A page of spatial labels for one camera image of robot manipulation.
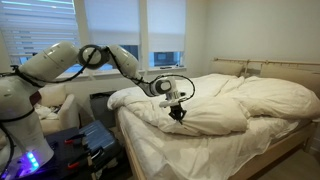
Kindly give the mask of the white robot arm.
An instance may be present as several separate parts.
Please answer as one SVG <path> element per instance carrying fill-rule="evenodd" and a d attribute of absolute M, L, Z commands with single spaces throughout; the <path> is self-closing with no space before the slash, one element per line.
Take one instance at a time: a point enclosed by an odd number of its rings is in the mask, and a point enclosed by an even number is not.
<path fill-rule="evenodd" d="M 30 97 L 46 84 L 55 83 L 59 75 L 75 64 L 84 69 L 98 69 L 106 63 L 116 67 L 147 96 L 165 95 L 160 106 L 170 109 L 172 119 L 180 122 L 184 118 L 186 111 L 181 107 L 184 94 L 177 89 L 172 74 L 146 81 L 138 72 L 137 59 L 119 45 L 77 48 L 62 41 L 0 79 L 0 123 L 7 141 L 1 150 L 1 180 L 29 176 L 54 156 Z"/>

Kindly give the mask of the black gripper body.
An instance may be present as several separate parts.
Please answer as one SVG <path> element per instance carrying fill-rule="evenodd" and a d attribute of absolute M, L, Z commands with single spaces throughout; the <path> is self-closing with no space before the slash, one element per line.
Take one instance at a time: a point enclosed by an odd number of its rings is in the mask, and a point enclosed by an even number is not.
<path fill-rule="evenodd" d="M 172 119 L 178 121 L 179 123 L 182 123 L 182 120 L 183 120 L 185 114 L 186 114 L 186 111 L 180 105 L 170 107 L 169 116 Z"/>

